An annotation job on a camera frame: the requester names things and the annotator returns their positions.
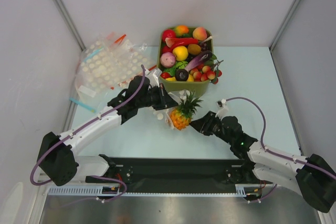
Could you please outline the toy pineapple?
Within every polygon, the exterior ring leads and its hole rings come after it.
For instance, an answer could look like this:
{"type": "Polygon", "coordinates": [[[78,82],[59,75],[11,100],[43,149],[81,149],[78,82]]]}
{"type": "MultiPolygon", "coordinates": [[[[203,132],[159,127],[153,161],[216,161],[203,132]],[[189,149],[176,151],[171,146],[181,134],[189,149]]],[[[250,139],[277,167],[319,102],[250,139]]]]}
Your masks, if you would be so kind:
{"type": "Polygon", "coordinates": [[[189,126],[193,116],[198,108],[201,108],[200,103],[203,102],[195,91],[190,91],[184,96],[178,98],[178,105],[169,114],[169,118],[177,130],[183,130],[189,126]]]}

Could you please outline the clear dotted zip bag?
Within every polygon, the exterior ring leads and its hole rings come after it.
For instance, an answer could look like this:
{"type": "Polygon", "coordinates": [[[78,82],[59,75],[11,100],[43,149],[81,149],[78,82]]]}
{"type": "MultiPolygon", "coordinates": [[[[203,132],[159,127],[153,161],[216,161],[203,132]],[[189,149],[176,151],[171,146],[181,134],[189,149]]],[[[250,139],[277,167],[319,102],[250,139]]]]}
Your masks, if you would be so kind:
{"type": "MultiPolygon", "coordinates": [[[[168,93],[171,98],[173,98],[178,104],[182,103],[182,101],[185,101],[187,96],[190,95],[190,92],[187,90],[182,91],[173,91],[168,93]]],[[[171,113],[173,112],[173,108],[169,109],[163,109],[163,110],[155,110],[152,107],[148,107],[148,110],[159,120],[165,122],[165,124],[172,130],[178,130],[173,124],[172,119],[170,118],[171,113]]]]}

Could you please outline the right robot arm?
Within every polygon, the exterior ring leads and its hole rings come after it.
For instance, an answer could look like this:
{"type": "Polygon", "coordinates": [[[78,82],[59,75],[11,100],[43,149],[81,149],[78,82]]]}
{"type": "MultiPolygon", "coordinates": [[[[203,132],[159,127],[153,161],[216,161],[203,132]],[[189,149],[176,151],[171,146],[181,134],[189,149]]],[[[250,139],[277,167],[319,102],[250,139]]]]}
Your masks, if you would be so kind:
{"type": "Polygon", "coordinates": [[[285,187],[323,213],[335,203],[335,171],[321,156],[292,155],[264,146],[247,135],[234,116],[220,119],[209,111],[190,126],[203,135],[220,138],[236,157],[247,161],[249,165],[242,169],[245,181],[254,183],[259,179],[285,187]]]}

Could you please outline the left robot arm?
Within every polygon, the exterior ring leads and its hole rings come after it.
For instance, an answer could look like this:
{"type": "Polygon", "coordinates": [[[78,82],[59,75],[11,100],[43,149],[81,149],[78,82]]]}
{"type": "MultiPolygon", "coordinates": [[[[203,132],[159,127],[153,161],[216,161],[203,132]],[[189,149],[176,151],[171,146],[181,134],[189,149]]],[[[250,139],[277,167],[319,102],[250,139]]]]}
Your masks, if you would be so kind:
{"type": "Polygon", "coordinates": [[[47,133],[41,142],[36,166],[50,182],[63,186],[75,177],[79,169],[77,155],[102,134],[136,116],[139,109],[152,107],[159,111],[177,105],[163,84],[153,85],[148,77],[136,76],[128,88],[89,121],[59,135],[47,133]]]}

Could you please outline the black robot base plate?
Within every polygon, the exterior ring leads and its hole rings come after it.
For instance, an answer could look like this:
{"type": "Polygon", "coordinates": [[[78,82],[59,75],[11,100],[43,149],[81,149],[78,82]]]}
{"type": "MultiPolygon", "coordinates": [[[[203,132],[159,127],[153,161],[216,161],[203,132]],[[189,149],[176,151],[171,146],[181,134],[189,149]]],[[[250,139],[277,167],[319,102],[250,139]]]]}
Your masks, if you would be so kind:
{"type": "Polygon", "coordinates": [[[129,193],[232,193],[240,184],[258,185],[252,166],[241,159],[116,158],[101,155],[109,168],[87,183],[120,179],[129,193]]]}

